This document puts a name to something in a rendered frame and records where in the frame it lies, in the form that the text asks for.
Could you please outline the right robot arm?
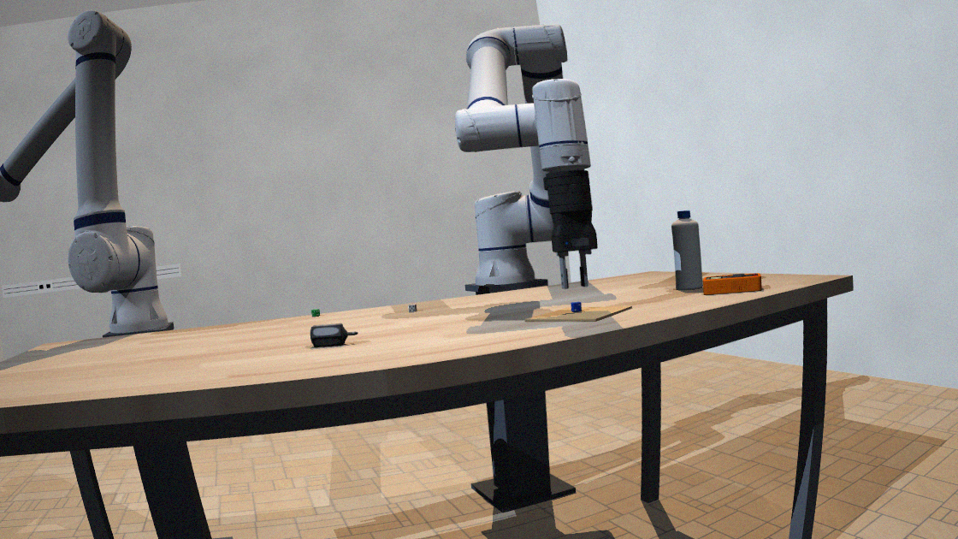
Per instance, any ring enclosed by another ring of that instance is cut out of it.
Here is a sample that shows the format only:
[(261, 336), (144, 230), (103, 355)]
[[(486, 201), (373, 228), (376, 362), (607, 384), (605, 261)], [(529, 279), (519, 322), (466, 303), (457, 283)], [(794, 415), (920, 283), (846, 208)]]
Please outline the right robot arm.
[(75, 17), (68, 42), (75, 50), (75, 78), (0, 167), (0, 203), (18, 197), (27, 173), (75, 118), (78, 211), (68, 249), (71, 276), (87, 292), (111, 291), (110, 333), (166, 327), (153, 233), (126, 227), (118, 199), (115, 89), (131, 40), (107, 16), (87, 10)]

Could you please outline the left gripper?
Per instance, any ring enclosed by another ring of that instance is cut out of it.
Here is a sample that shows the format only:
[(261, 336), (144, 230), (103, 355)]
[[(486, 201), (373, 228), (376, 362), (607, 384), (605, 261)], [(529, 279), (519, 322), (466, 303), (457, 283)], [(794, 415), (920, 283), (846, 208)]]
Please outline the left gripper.
[(584, 171), (591, 166), (588, 147), (560, 145), (541, 149), (540, 154), (541, 169), (549, 172), (543, 180), (553, 218), (552, 247), (559, 256), (561, 286), (569, 288), (565, 257), (568, 252), (578, 251), (581, 286), (588, 287), (586, 254), (598, 248), (588, 171)]

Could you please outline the orange digital multimeter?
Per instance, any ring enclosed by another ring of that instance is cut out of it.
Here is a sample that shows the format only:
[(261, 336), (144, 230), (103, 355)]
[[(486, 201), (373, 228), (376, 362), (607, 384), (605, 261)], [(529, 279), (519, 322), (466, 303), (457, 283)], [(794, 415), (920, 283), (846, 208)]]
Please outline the orange digital multimeter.
[(710, 276), (703, 280), (704, 295), (744, 293), (761, 291), (760, 273), (735, 273), (734, 275)]

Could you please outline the grey plastic bottle with blue cap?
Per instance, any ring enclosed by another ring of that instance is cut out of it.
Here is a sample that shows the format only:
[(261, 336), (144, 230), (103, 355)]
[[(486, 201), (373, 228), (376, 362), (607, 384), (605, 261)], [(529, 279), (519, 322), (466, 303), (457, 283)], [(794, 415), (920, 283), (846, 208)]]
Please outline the grey plastic bottle with blue cap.
[(678, 211), (677, 217), (671, 225), (676, 289), (698, 290), (703, 287), (698, 222), (689, 219), (691, 210)]

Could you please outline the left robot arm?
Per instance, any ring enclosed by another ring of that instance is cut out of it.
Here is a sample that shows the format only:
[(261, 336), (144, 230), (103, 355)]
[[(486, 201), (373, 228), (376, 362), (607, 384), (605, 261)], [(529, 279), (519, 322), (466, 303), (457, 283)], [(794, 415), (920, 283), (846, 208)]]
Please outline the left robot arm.
[[(543, 181), (549, 172), (541, 169), (540, 150), (588, 147), (580, 87), (562, 79), (562, 62), (567, 60), (560, 25), (489, 30), (476, 35), (466, 51), (470, 83), (466, 109), (455, 115), (458, 148), (477, 152), (530, 147), (534, 174), (530, 195), (503, 192), (476, 201), (477, 286), (535, 280), (526, 243), (552, 241), (553, 218)], [(508, 105), (505, 67), (516, 64), (521, 66), (525, 104)]]

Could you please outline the orange square mat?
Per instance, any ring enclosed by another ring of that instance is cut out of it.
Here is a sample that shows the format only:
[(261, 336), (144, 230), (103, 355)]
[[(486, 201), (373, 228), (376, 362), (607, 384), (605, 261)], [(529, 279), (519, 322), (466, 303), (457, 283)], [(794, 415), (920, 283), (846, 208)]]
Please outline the orange square mat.
[(571, 307), (546, 312), (546, 314), (524, 319), (525, 322), (599, 322), (609, 316), (631, 309), (632, 306), (582, 307), (582, 311), (573, 312)]

